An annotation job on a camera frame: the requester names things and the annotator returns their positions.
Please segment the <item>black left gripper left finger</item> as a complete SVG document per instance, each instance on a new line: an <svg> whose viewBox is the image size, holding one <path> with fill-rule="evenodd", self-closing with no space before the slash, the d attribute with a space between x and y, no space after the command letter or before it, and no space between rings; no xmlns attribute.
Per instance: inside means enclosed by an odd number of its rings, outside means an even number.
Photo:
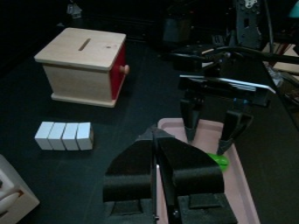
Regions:
<svg viewBox="0 0 299 224"><path fill-rule="evenodd" d="M156 224L153 146L153 130L148 128L106 168L104 224Z"/></svg>

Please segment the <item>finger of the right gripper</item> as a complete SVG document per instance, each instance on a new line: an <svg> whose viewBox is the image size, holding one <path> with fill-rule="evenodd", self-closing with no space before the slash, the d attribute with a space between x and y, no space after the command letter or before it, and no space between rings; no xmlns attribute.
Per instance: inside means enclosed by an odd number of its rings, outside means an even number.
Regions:
<svg viewBox="0 0 299 224"><path fill-rule="evenodd" d="M190 142L196 135L197 124L201 116L204 96L186 89L180 100L181 119L186 140Z"/></svg>
<svg viewBox="0 0 299 224"><path fill-rule="evenodd" d="M218 139L217 155L222 155L229 149L234 140L246 130L248 126L253 121L250 115L249 105L246 102L234 102L232 109L225 113L222 129Z"/></svg>

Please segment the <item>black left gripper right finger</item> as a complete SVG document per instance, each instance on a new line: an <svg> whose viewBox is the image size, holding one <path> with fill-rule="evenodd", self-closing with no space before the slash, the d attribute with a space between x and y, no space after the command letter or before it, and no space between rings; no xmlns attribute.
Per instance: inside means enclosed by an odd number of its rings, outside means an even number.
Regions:
<svg viewBox="0 0 299 224"><path fill-rule="evenodd" d="M237 224L210 156L158 129L153 133L169 224Z"/></svg>

